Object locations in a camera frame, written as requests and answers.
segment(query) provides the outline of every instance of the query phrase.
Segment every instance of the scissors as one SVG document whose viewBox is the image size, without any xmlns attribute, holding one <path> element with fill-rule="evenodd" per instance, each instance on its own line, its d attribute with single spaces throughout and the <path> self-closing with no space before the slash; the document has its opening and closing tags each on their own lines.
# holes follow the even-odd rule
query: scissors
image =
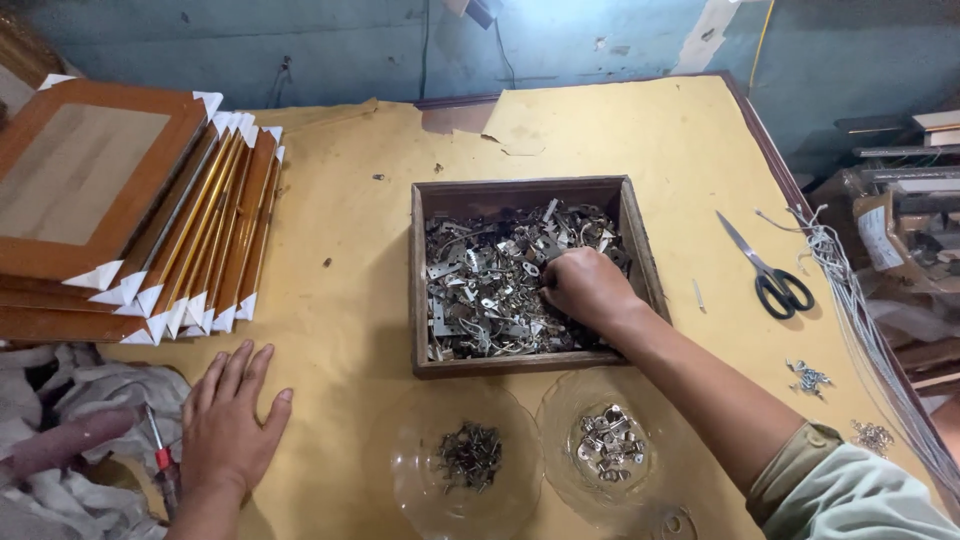
<svg viewBox="0 0 960 540">
<path fill-rule="evenodd" d="M 775 319 L 784 320 L 792 317 L 797 311 L 813 309 L 813 295 L 810 294 L 810 289 L 806 288 L 803 282 L 798 280 L 793 274 L 784 272 L 779 268 L 771 268 L 760 260 L 754 248 L 747 245 L 747 241 L 733 228 L 733 225 L 727 221 L 727 218 L 719 211 L 717 211 L 717 217 L 720 218 L 720 223 L 723 223 L 724 229 L 727 230 L 730 238 L 733 238 L 736 247 L 740 248 L 743 255 L 747 256 L 750 262 L 754 264 L 756 268 L 756 280 L 754 281 L 756 285 L 756 295 L 768 313 L 773 315 Z M 800 299 L 793 293 L 789 285 L 793 285 L 804 294 L 805 302 L 800 302 Z M 770 301 L 767 299 L 764 291 L 770 293 L 770 296 L 777 301 L 777 304 L 783 308 L 783 311 L 770 305 Z"/>
</svg>

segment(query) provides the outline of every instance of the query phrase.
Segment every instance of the table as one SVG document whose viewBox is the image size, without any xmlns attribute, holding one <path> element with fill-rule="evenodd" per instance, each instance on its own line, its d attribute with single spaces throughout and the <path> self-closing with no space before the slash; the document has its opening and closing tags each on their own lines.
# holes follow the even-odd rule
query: table
<svg viewBox="0 0 960 540">
<path fill-rule="evenodd" d="M 847 352 L 823 273 L 809 258 L 806 273 L 795 270 L 804 237 L 754 213 L 793 225 L 784 192 L 792 199 L 799 192 L 778 185 L 783 175 L 772 173 L 721 77 L 505 91 L 484 131 L 489 136 L 428 133 L 413 105 L 386 102 L 258 114 L 259 125 L 271 122 L 293 129 L 283 139 L 287 158 L 255 320 L 195 342 L 102 347 L 107 357 L 170 365 L 193 382 L 217 351 L 246 337 L 276 344 L 258 410 L 265 415 L 289 385 L 294 413 L 242 513 L 241 538 L 417 537 L 390 501 L 372 496 L 390 479 L 371 474 L 376 467 L 362 458 L 370 425 L 418 384 L 410 375 L 407 320 L 412 182 L 629 175 L 678 330 L 847 437 L 851 419 L 894 427 L 884 418 L 893 418 L 890 411 L 876 405 L 875 384 Z M 373 178 L 380 174 L 383 180 Z M 787 321 L 771 318 L 756 299 L 751 263 L 715 209 L 768 264 L 802 276 L 818 305 Z M 795 377 L 785 357 L 833 378 L 825 402 L 788 388 Z M 534 414 L 559 375 L 495 382 Z M 762 538 L 706 447 L 699 440 L 687 447 L 677 462 L 691 466 L 671 473 L 678 486 L 672 502 L 691 509 L 705 537 Z M 898 439 L 889 457 L 932 485 L 905 441 Z M 545 481 L 516 537 L 601 536 Z"/>
</svg>

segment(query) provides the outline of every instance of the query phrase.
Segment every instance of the black scissors handle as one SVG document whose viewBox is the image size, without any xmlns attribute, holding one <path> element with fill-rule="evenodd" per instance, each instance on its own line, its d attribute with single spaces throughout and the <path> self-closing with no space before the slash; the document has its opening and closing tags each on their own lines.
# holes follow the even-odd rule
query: black scissors handle
<svg viewBox="0 0 960 540">
<path fill-rule="evenodd" d="M 754 283 L 756 285 L 756 295 L 760 299 L 760 303 L 763 304 L 763 307 L 765 307 L 767 312 L 775 319 L 789 319 L 797 311 L 813 309 L 814 301 L 810 289 L 806 288 L 806 285 L 793 274 L 775 269 L 772 275 L 760 274 L 756 277 Z M 804 302 L 801 303 L 797 295 L 794 294 L 793 289 L 790 288 L 790 285 L 793 285 L 794 288 L 804 294 Z M 777 301 L 777 304 L 783 308 L 782 311 L 770 305 L 770 301 L 767 299 L 764 291 L 769 293 L 770 296 Z"/>
</svg>

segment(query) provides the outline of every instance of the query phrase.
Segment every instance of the clear glass dish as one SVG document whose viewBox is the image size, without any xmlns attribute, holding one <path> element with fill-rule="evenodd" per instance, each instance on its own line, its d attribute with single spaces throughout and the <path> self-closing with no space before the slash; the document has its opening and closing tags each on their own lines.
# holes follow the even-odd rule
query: clear glass dish
<svg viewBox="0 0 960 540">
<path fill-rule="evenodd" d="M 481 380 L 419 383 L 402 407 L 391 449 L 394 499 L 423 538 L 505 539 L 520 529 L 540 499 L 543 451 L 533 417 L 513 394 Z M 482 493 L 455 487 L 440 467 L 438 447 L 465 421 L 498 429 L 501 468 Z"/>
<path fill-rule="evenodd" d="M 614 404 L 634 420 L 631 432 L 646 441 L 646 449 L 642 463 L 620 466 L 630 471 L 628 479 L 608 482 L 598 476 L 597 459 L 581 460 L 577 449 L 584 436 L 581 418 Z M 574 512 L 616 534 L 660 529 L 665 500 L 674 491 L 666 485 L 666 471 L 684 467 L 684 441 L 697 439 L 680 412 L 636 368 L 564 374 L 543 395 L 537 425 L 547 481 Z"/>
</svg>

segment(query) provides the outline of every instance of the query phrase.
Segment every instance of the yellow cable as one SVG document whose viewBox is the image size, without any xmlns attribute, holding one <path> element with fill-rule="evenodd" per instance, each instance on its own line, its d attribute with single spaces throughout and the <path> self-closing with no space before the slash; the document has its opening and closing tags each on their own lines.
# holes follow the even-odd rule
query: yellow cable
<svg viewBox="0 0 960 540">
<path fill-rule="evenodd" d="M 770 8 L 767 10 L 767 18 L 763 21 L 763 30 L 760 31 L 760 43 L 756 45 L 756 55 L 754 56 L 754 68 L 750 70 L 750 83 L 747 85 L 747 97 L 750 97 L 750 90 L 754 89 L 754 74 L 756 73 L 756 63 L 760 60 L 760 47 L 763 46 L 763 37 L 767 35 L 767 25 L 770 24 L 770 13 L 774 12 L 774 2 L 770 0 Z"/>
</svg>

